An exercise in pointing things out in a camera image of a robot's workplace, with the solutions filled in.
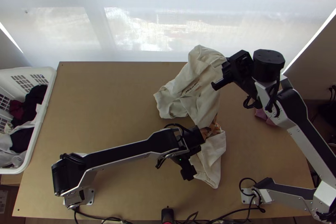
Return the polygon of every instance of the tabletop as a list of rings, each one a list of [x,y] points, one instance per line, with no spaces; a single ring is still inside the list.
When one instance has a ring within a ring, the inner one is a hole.
[[[36,147],[21,181],[14,216],[72,219],[73,212],[54,196],[51,165],[62,153],[90,153],[147,139],[167,123],[192,126],[190,118],[161,119],[153,94],[173,79],[184,63],[61,62]],[[128,220],[158,220],[166,206],[177,219],[199,211],[214,219],[245,208],[238,183],[243,177],[312,188],[306,158],[289,134],[254,117],[243,108],[246,94],[235,84],[221,89],[218,122],[226,131],[227,149],[221,160],[221,182],[184,181],[180,167],[167,161],[157,170],[146,158],[99,172],[95,199],[81,211]],[[307,215],[277,203],[251,218]],[[246,212],[232,217],[243,219]]]

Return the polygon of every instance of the red object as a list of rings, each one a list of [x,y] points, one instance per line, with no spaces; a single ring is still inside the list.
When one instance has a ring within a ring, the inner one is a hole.
[[[18,100],[11,100],[9,103],[9,113],[14,118],[21,120],[24,115],[23,103]]]

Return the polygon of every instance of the sheer curtain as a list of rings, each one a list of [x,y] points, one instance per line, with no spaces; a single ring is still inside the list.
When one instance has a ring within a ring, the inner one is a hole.
[[[198,44],[225,56],[277,50],[288,65],[335,7],[336,0],[0,0],[0,22],[33,66],[186,61]]]

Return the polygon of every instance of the white plastic basket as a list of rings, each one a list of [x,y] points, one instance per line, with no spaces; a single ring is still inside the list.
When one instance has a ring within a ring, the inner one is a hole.
[[[56,70],[52,67],[21,67],[0,70],[0,132],[4,130],[7,122],[13,119],[9,114],[10,100],[23,102],[26,94],[28,94],[34,86],[41,84],[48,85],[41,109],[36,115],[36,125],[31,135],[24,162],[18,168],[0,168],[0,174],[18,174],[23,172],[29,165],[47,111],[55,78]]]

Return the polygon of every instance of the white cloth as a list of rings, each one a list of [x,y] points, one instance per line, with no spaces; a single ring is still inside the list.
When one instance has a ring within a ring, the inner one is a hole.
[[[221,79],[225,57],[218,51],[198,45],[189,52],[188,63],[175,79],[154,94],[161,118],[189,115],[199,128],[210,126],[219,108],[219,91],[212,81]],[[226,135],[209,137],[201,152],[190,158],[197,174],[194,176],[217,188],[221,179],[221,155],[226,150]]]
[[[4,133],[5,134],[10,134],[13,130],[13,125],[10,122],[7,122],[4,128]]]
[[[38,113],[41,108],[40,104],[36,106],[36,112]],[[5,167],[9,165],[14,165],[14,168],[21,166],[26,156],[27,151],[22,153],[16,153],[10,148],[13,146],[13,142],[11,139],[11,134],[21,130],[21,129],[29,129],[33,128],[36,125],[36,117],[33,121],[28,121],[22,125],[17,126],[13,130],[11,130],[10,134],[0,135],[0,167]]]

